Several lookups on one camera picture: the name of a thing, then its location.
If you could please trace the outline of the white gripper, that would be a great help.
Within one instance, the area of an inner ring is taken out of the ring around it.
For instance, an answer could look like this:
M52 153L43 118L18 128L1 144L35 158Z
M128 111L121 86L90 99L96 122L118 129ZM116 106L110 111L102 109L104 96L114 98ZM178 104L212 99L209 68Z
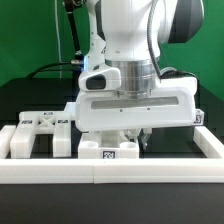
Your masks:
M130 142L146 149L151 128L191 126L196 120L194 77L162 79L146 98L120 98L115 91L81 91L75 123L81 132L125 130Z

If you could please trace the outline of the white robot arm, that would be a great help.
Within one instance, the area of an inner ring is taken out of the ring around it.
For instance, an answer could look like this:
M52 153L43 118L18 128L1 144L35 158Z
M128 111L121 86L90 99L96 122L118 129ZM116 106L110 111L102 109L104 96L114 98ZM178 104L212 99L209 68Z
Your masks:
M165 79L161 43L185 43L204 19L202 0L96 0L91 26L105 41L79 76L75 123L82 132L190 126L196 120L194 77Z

